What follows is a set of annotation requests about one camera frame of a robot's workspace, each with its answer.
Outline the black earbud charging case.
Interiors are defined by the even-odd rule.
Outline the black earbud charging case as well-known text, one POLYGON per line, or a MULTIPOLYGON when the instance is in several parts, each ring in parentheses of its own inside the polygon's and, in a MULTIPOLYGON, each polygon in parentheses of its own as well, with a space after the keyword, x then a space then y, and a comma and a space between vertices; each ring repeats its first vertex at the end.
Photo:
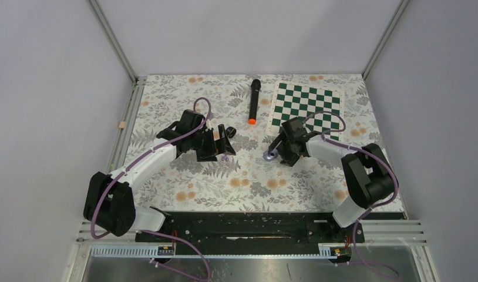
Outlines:
POLYGON ((228 138, 233 138, 237 133, 237 129, 232 126, 229 126, 228 128, 226 128, 225 132, 228 138))

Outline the silver computer mouse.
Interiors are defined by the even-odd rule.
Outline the silver computer mouse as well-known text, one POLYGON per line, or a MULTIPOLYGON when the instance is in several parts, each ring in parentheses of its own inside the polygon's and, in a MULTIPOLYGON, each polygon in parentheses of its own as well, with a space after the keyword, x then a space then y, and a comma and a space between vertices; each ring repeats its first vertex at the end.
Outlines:
POLYGON ((263 158, 265 161, 267 162, 271 162, 273 160, 275 160, 276 158, 278 157, 278 151, 276 149, 274 150, 266 150, 264 153, 263 153, 263 158))

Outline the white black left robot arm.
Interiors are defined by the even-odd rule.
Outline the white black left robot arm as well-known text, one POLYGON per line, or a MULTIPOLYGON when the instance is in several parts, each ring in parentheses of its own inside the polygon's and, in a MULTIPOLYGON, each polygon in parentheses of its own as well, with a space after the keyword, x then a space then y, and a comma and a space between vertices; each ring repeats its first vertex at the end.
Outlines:
POLYGON ((223 124, 218 126, 219 139, 206 126, 206 117, 187 109, 180 120, 160 131, 152 146, 129 165, 108 174, 97 172, 89 183, 84 219, 107 234, 120 237, 128 231, 149 230, 157 241, 166 241, 172 226, 155 208, 136 207, 133 195, 156 172, 183 153, 194 151, 198 162, 216 162, 218 155, 236 154, 223 124))

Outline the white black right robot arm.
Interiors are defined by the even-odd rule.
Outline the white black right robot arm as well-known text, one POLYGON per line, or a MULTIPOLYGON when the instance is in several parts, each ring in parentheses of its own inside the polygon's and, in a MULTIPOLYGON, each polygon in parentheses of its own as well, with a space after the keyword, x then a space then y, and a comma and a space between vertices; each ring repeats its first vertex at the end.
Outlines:
POLYGON ((343 170, 349 195, 329 218, 326 232, 332 241, 343 241, 349 236, 351 225, 368 214, 378 201, 396 197, 398 192, 396 175, 378 145, 342 144, 320 132, 309 132, 295 117, 282 123, 282 131, 264 152, 264 159, 279 158, 282 164, 293 167, 302 157, 325 160, 343 170))

